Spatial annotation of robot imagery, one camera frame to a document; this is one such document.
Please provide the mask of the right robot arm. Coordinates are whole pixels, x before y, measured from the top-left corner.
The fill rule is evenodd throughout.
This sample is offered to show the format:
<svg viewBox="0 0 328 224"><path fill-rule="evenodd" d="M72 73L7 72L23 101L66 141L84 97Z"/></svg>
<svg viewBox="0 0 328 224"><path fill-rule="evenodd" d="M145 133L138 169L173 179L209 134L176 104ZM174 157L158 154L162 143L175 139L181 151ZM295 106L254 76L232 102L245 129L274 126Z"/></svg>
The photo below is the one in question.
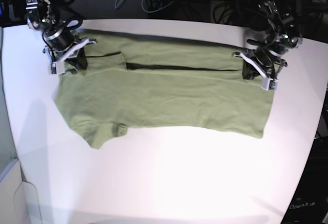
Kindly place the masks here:
<svg viewBox="0 0 328 224"><path fill-rule="evenodd" d="M76 30L83 24L83 17L69 7L75 0L25 1L28 25L41 33L45 43L43 53L49 58L50 73L64 74L66 64L86 70L84 47L97 40L78 36Z"/></svg>

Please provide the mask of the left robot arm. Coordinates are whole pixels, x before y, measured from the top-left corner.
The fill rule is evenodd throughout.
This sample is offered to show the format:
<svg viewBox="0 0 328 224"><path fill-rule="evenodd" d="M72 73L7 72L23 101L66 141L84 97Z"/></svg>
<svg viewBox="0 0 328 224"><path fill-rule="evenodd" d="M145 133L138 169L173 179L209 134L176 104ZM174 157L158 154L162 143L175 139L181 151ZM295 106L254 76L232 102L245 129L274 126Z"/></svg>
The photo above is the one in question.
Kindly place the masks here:
<svg viewBox="0 0 328 224"><path fill-rule="evenodd" d="M277 83L279 72L288 65L283 56L302 44L299 9L300 0L234 0L239 20L262 33L262 38L247 39L253 49L236 53L244 61L244 79L262 76L267 84Z"/></svg>

